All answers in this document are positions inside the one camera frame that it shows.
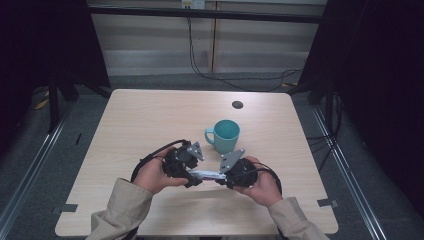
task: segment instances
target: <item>light wood tabletop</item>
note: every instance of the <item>light wood tabletop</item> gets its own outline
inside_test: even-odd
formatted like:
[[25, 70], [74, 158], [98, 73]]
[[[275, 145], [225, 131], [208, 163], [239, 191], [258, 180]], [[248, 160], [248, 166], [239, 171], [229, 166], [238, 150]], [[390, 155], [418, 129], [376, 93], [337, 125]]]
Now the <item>light wood tabletop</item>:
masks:
[[[234, 101], [243, 108], [232, 106]], [[56, 225], [59, 236], [87, 236], [90, 216], [106, 208], [117, 178], [130, 179], [140, 158], [179, 139], [200, 142], [205, 160], [198, 170], [218, 171], [220, 154], [204, 129], [222, 119], [240, 126], [236, 149], [271, 167], [283, 197], [296, 197], [307, 218], [325, 233], [338, 224], [291, 98], [283, 93], [115, 90], [107, 104], [67, 204]], [[153, 198], [138, 230], [146, 236], [271, 235], [277, 228], [265, 207], [214, 181], [168, 187]]]

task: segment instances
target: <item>black horizontal bar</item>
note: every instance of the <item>black horizontal bar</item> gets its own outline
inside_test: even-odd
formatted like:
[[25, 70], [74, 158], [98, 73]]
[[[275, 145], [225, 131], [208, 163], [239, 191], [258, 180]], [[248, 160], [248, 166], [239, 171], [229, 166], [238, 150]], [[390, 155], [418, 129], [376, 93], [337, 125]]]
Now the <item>black horizontal bar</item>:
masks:
[[107, 5], [89, 6], [67, 6], [67, 5], [40, 5], [44, 10], [54, 8], [55, 10], [88, 11], [94, 14], [133, 15], [133, 16], [161, 16], [161, 17], [191, 17], [210, 19], [235, 19], [254, 20], [270, 22], [292, 22], [292, 23], [320, 23], [321, 16], [287, 15], [270, 13], [234, 12], [217, 10], [178, 9], [178, 8], [139, 8], [118, 7]]

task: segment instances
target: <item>forearm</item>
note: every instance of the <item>forearm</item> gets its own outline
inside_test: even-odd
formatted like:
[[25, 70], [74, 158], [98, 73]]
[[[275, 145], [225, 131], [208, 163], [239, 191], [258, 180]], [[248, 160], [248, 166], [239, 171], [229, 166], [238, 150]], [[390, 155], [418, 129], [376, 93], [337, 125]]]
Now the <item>forearm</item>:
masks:
[[315, 224], [308, 221], [296, 198], [285, 198], [268, 208], [284, 236], [292, 240], [329, 239]]
[[119, 239], [146, 218], [153, 194], [126, 180], [117, 179], [107, 209], [91, 215], [87, 239]]

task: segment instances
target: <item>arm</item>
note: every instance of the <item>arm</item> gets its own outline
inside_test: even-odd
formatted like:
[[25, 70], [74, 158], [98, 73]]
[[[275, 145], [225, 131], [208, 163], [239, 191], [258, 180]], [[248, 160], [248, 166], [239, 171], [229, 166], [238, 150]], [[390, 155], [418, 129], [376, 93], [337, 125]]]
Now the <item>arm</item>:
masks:
[[[259, 162], [253, 157], [246, 159], [253, 163]], [[236, 186], [233, 189], [251, 197], [257, 204], [267, 207], [285, 237], [293, 240], [328, 239], [316, 225], [308, 221], [295, 198], [283, 199], [271, 174], [259, 172], [258, 180], [252, 187]]]
[[91, 239], [122, 239], [137, 228], [149, 213], [152, 198], [168, 186], [181, 186], [185, 178], [169, 178], [162, 170], [162, 159], [172, 149], [158, 153], [146, 163], [133, 183], [117, 179], [106, 210], [91, 215]]

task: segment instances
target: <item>mug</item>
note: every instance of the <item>mug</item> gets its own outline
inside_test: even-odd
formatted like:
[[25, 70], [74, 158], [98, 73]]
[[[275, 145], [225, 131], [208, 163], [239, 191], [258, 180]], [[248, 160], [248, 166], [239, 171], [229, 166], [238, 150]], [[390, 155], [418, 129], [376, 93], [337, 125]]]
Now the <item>mug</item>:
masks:
[[205, 129], [205, 138], [212, 144], [215, 150], [221, 154], [234, 151], [240, 134], [240, 127], [232, 120], [221, 120], [213, 128]]

